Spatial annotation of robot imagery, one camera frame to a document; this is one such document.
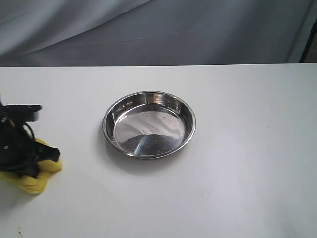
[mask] yellow sponge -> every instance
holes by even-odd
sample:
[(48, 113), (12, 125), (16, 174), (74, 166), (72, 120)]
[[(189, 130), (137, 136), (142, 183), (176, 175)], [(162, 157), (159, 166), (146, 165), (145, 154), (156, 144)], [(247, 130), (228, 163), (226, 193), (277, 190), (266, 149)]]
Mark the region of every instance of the yellow sponge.
[[(44, 145), (48, 145), (40, 139), (36, 139), (36, 141)], [(51, 174), (60, 171), (63, 165), (61, 159), (59, 159), (58, 162), (43, 160), (38, 162), (38, 165), (40, 167), (40, 172), (37, 178), (27, 175), (19, 177), (15, 173), (2, 171), (0, 172), (0, 179), (18, 186), (20, 189), (29, 194), (40, 194), (44, 191)]]

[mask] white table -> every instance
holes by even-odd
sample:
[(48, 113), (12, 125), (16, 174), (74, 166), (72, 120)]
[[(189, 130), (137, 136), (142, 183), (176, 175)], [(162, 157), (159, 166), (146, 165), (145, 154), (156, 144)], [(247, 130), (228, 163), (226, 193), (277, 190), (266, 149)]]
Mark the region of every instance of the white table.
[[(184, 99), (191, 142), (151, 161), (105, 147), (101, 120), (142, 90)], [(317, 64), (0, 68), (5, 104), (41, 104), (64, 170), (39, 196), (0, 183), (0, 237), (315, 238)]]

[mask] gray curtain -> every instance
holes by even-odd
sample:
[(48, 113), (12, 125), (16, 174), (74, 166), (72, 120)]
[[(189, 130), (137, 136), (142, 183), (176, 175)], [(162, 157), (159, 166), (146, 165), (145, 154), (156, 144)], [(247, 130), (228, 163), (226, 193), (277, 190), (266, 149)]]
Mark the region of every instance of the gray curtain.
[[(15, 1), (15, 11), (22, 8), (18, 2), (22, 1)], [(25, 12), (0, 18), (1, 66), (284, 63), (314, 3), (28, 0), (23, 4), (26, 2), (33, 4), (29, 18)]]

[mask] bowl rim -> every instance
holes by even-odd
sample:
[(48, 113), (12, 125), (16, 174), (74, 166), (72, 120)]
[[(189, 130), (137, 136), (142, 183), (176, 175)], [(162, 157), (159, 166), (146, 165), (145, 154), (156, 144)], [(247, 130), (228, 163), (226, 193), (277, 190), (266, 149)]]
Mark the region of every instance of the bowl rim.
[[(175, 98), (176, 100), (180, 101), (181, 103), (183, 103), (189, 110), (191, 116), (192, 116), (192, 123), (193, 123), (193, 126), (192, 126), (192, 129), (189, 133), (189, 135), (184, 139), (184, 141), (178, 146), (176, 147), (175, 149), (171, 150), (171, 151), (168, 151), (168, 152), (165, 152), (165, 153), (162, 153), (162, 154), (159, 154), (159, 155), (135, 155), (133, 153), (129, 153), (129, 152), (126, 152), (125, 150), (121, 149), (116, 143), (114, 143), (112, 141), (112, 139), (108, 136), (107, 132), (106, 132), (106, 119), (109, 115), (109, 113), (111, 112), (111, 110), (117, 105), (119, 104), (121, 101), (129, 98), (129, 97), (132, 97), (132, 96), (135, 96), (135, 95), (138, 95), (138, 94), (144, 94), (144, 93), (160, 93), (160, 94), (165, 94), (165, 95), (168, 95), (170, 97), (173, 97)], [(103, 130), (103, 134), (104, 134), (104, 137), (106, 138), (106, 141), (107, 143), (114, 149), (116, 149), (117, 151), (125, 154), (125, 155), (128, 155), (130, 157), (134, 157), (134, 158), (138, 158), (138, 159), (157, 159), (157, 158), (161, 158), (161, 157), (165, 157), (165, 156), (168, 156), (168, 155), (171, 155), (173, 153), (175, 153), (176, 151), (179, 151), (180, 149), (182, 149), (189, 141), (190, 139), (193, 137), (194, 135), (194, 132), (196, 130), (196, 117), (195, 117), (195, 114), (193, 112), (193, 110), (191, 109), (191, 107), (184, 101), (182, 100), (181, 98), (173, 95), (173, 94), (170, 94), (170, 93), (166, 93), (166, 92), (163, 92), (163, 91), (151, 91), (151, 90), (147, 90), (147, 91), (140, 91), (140, 92), (136, 92), (136, 93), (131, 93), (131, 94), (128, 94), (122, 98), (120, 98), (119, 100), (117, 100), (115, 103), (113, 103), (109, 109), (106, 111), (105, 115), (104, 115), (104, 118), (103, 118), (103, 121), (102, 121), (102, 130)]]

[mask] metal pet bowl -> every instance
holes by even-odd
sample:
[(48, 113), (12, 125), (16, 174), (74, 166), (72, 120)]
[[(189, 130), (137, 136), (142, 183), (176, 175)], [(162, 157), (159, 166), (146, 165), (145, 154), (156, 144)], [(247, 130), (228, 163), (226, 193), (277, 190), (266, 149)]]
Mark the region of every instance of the metal pet bowl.
[(170, 155), (194, 134), (195, 115), (180, 98), (144, 91), (115, 102), (103, 119), (107, 142), (118, 151), (140, 159)]

